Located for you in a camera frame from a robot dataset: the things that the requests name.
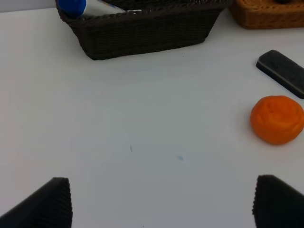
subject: bottle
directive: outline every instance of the bottle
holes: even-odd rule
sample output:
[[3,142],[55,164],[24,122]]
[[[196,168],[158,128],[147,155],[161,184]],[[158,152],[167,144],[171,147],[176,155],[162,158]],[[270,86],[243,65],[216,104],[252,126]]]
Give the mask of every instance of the bottle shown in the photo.
[[73,18],[125,12],[125,10],[102,0],[58,0],[58,6],[68,16]]

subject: mandarin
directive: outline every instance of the mandarin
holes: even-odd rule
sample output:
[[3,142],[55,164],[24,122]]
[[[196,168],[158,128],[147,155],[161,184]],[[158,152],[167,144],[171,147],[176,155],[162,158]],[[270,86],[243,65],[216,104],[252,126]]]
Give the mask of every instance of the mandarin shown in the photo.
[[295,139],[303,130],[304,111],[287,96],[267,96],[253,107],[250,123],[260,138],[282,145]]

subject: small stain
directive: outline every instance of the small stain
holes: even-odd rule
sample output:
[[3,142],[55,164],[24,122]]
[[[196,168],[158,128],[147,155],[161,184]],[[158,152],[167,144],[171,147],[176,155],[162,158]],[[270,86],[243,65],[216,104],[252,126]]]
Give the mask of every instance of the small stain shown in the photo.
[[176,155],[176,158],[177,158],[178,160],[180,160],[180,161],[183,161],[183,160],[184,160],[183,156],[180,156],[180,155]]

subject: blue bottle cap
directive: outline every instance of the blue bottle cap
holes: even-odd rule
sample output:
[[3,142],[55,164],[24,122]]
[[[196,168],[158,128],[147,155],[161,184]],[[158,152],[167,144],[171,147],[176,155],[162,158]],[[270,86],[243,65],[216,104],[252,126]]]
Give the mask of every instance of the blue bottle cap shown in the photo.
[[71,17],[80,17],[86,9],[86,0],[58,0],[58,6]]

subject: white tabletop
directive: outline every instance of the white tabletop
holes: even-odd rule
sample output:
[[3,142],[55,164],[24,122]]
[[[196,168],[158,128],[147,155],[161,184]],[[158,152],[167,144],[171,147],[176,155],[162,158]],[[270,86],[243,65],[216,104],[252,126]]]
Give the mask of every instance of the white tabletop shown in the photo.
[[70,179],[73,228],[254,228],[256,179],[304,192],[304,133],[249,126],[276,49],[304,66],[304,29],[251,31],[225,12],[201,44],[92,61],[55,9],[0,14],[0,214]]

